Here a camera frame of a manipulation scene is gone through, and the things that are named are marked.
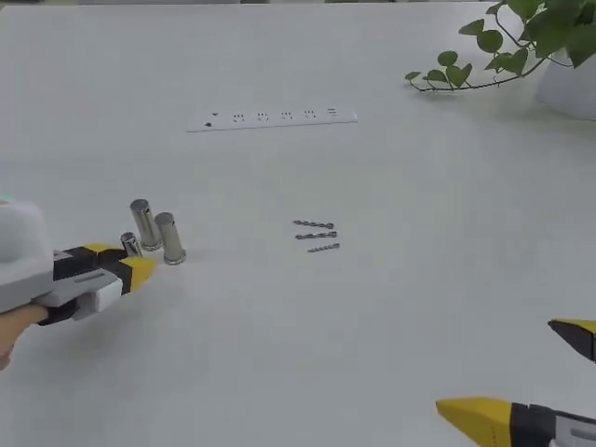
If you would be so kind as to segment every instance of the power outlet socket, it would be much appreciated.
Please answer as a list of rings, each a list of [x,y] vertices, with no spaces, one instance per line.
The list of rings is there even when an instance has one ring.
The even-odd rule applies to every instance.
[[[277,128],[283,126],[308,126],[314,124],[355,123],[352,109],[329,107],[321,109],[282,109],[257,112],[197,113],[188,123],[187,132],[210,130]]]

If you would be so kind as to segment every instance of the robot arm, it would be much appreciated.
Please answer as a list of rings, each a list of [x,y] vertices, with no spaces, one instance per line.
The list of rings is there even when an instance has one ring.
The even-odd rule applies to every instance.
[[[0,312],[29,303],[48,309],[48,325],[86,318],[136,290],[156,261],[123,249],[88,244],[54,252],[41,211],[0,199]]]

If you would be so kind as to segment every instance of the white flower pot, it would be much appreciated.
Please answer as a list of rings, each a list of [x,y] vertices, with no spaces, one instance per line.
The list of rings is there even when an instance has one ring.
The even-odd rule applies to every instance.
[[[564,54],[557,55],[555,59],[571,63]],[[538,87],[538,100],[563,114],[596,120],[596,56],[576,69],[562,67],[551,61],[548,64]]]

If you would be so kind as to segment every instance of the white tabletop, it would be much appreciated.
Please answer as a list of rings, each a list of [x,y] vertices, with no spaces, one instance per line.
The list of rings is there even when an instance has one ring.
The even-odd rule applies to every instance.
[[[0,191],[56,248],[116,242],[146,197],[188,249],[22,337],[3,447],[461,446],[434,401],[467,395],[594,416],[596,369],[547,321],[596,318],[596,127],[534,103],[539,75],[402,83],[444,49],[481,63],[456,31],[486,7],[3,9]],[[199,105],[359,122],[185,133]]]

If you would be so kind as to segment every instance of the metal cylinder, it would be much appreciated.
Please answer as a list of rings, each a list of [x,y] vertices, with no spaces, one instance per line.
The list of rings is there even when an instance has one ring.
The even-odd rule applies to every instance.
[[[129,256],[136,256],[142,258],[141,245],[139,244],[137,237],[134,236],[134,233],[124,233],[120,237],[120,242],[122,243],[122,247],[124,247],[124,250],[127,251],[127,254]]]
[[[160,212],[156,216],[156,225],[164,242],[164,261],[169,265],[182,264],[186,259],[186,250],[180,242],[174,216],[169,212]]]
[[[141,247],[147,251],[159,250],[161,247],[161,236],[157,230],[149,202],[144,198],[137,198],[130,204],[132,217],[139,228],[141,235]]]

